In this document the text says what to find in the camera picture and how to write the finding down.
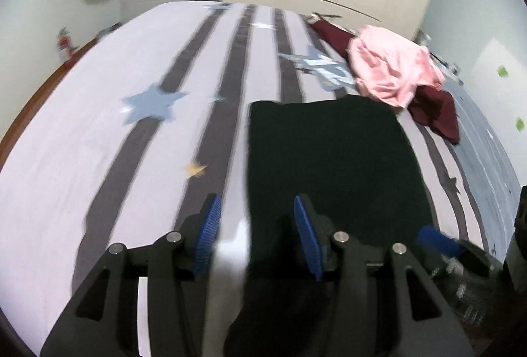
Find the blue bed blanket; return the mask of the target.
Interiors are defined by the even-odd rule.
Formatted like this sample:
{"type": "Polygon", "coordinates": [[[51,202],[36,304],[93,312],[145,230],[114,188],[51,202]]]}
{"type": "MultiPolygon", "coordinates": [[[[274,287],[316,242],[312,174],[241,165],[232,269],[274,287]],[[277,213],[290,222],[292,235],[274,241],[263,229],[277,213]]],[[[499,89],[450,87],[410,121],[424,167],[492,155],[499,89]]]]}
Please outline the blue bed blanket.
{"type": "Polygon", "coordinates": [[[454,152],[478,206],[489,251],[503,261],[513,237],[521,185],[497,134],[463,86],[447,78],[444,89],[456,103],[460,143],[454,152]]]}

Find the dark red garment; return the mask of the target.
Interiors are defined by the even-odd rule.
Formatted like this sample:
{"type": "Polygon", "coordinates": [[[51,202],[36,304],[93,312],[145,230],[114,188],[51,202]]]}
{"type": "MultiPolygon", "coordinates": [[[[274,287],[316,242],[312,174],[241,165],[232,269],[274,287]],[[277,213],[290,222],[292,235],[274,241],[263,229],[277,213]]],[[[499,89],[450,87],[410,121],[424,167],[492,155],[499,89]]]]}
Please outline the dark red garment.
{"type": "MultiPolygon", "coordinates": [[[[310,15],[307,22],[321,40],[328,43],[348,64],[351,64],[348,48],[355,34],[329,22],[317,13],[310,15]]],[[[408,110],[417,124],[429,127],[432,132],[442,136],[451,144],[460,143],[455,101],[447,91],[418,86],[408,110]]]]}

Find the striped star bed sheet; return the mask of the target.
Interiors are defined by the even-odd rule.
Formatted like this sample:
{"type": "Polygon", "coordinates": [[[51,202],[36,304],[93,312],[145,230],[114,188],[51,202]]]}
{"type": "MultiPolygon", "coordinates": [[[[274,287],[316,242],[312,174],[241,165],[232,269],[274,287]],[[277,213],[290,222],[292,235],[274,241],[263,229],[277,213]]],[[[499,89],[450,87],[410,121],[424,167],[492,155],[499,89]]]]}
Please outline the striped star bed sheet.
{"type": "Polygon", "coordinates": [[[216,356],[240,308],[249,220],[249,106],[364,106],[345,125],[373,128],[393,148],[406,136],[435,225],[489,249],[467,141],[300,71],[295,57],[336,52],[304,18],[244,3],[166,3],[132,19],[74,65],[22,132],[1,170],[1,308],[31,352],[108,245],[145,245],[220,193],[220,251],[206,323],[216,356]],[[393,127],[399,126],[399,134],[393,127]]]}

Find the pink garment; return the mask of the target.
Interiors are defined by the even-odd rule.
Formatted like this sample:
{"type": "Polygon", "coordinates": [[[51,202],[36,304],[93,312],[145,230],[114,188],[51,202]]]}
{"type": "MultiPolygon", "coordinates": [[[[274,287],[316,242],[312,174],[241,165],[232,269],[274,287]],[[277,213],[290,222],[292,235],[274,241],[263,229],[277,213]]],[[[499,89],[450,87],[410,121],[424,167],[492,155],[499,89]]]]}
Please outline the pink garment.
{"type": "Polygon", "coordinates": [[[361,28],[347,52],[358,92],[391,107],[405,109],[418,87],[440,90],[445,82],[427,47],[386,28],[361,28]]]}

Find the red fire extinguisher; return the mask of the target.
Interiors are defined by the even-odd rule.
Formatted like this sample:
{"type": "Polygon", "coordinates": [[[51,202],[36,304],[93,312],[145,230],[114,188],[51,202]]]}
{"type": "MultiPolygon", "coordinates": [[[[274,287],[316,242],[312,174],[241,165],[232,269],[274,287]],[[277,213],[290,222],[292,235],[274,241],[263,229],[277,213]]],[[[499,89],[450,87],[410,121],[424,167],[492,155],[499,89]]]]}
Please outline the red fire extinguisher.
{"type": "Polygon", "coordinates": [[[73,44],[68,28],[63,27],[59,30],[57,47],[62,62],[71,62],[73,60],[78,47],[73,44]]]}

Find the black t-shirt with print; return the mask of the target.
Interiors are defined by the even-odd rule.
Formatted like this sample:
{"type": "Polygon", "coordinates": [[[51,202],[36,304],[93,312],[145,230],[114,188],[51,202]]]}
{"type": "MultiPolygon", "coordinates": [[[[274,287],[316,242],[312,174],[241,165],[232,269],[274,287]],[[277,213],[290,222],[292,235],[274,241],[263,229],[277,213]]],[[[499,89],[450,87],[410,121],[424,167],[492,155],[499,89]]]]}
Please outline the black t-shirt with print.
{"type": "Polygon", "coordinates": [[[305,262],[294,201],[365,245],[410,245],[432,222],[419,163],[389,105],[356,95],[253,103],[247,179],[251,248],[227,356],[305,356],[327,307],[305,262]]]}

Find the white board with green apples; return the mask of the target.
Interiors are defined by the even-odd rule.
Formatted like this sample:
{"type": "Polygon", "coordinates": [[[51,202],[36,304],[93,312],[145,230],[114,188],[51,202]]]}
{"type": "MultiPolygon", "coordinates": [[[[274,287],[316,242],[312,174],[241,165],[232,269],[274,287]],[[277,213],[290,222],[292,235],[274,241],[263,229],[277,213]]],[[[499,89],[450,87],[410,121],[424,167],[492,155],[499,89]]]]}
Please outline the white board with green apples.
{"type": "Polygon", "coordinates": [[[497,39],[488,42],[464,79],[467,91],[526,183],[526,67],[497,39]]]}

